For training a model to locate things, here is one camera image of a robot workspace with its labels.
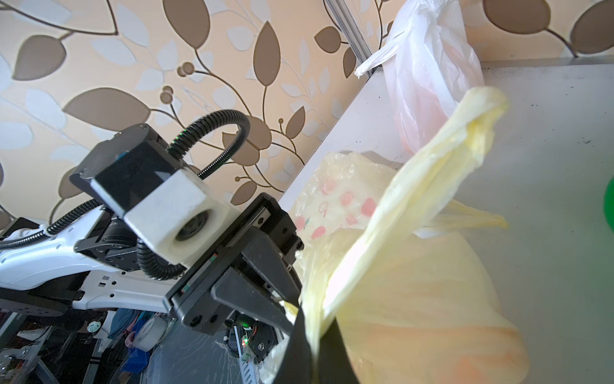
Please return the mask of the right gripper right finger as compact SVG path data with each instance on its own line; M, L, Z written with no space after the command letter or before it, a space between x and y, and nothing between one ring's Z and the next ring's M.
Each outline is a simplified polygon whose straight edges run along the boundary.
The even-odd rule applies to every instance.
M320 339L317 367L318 383L359 383L347 355L342 333L336 320L332 322L328 331Z

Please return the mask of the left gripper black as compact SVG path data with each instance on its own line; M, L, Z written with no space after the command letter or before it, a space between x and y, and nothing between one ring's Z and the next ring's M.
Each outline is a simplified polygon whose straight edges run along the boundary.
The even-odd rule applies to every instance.
M215 334L237 312L291 334L280 302L299 307L293 268L304 247L278 201L260 194L164 297L183 326Z

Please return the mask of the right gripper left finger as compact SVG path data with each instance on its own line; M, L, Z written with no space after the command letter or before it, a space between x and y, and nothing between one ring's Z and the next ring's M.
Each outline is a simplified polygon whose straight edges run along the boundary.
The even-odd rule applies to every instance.
M315 383L314 379L313 355L306 337L304 310L301 308L273 384L311 384Z

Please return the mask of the yellow plastic bag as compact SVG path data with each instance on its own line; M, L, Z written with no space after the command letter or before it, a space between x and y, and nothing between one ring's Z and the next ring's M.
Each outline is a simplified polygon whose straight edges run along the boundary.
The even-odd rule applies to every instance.
M443 128L397 171L366 228L305 243L295 260L299 307L318 383L320 339L334 320L359 383L521 383L521 333L463 230L506 220L455 200L481 167L508 108L497 88L471 89ZM273 383L291 334L260 365Z
M396 173L357 152L326 155L289 212L299 238L309 243L339 229L365 229Z

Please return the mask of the white plastic bag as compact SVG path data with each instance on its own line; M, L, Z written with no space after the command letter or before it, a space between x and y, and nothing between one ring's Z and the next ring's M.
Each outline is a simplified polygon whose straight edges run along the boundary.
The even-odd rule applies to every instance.
M458 1L407 1L380 50L356 70L381 67L406 150L417 153L443 127L468 90L484 86Z

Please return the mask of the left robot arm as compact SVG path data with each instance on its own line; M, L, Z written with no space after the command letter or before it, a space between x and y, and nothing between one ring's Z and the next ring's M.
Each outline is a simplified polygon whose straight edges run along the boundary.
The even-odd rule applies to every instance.
M219 110L166 142L130 126L69 174L90 200L49 226L16 219L1 239L1 305L56 317L69 309L164 312L214 334L245 315L290 334L303 248L275 198L240 210L206 179L246 145L251 120Z

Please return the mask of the green plastic basket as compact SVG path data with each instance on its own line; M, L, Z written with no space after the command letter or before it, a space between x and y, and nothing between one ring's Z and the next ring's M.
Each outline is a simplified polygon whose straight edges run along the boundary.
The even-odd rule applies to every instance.
M614 178L612 178L604 192L603 211L609 228L614 231Z

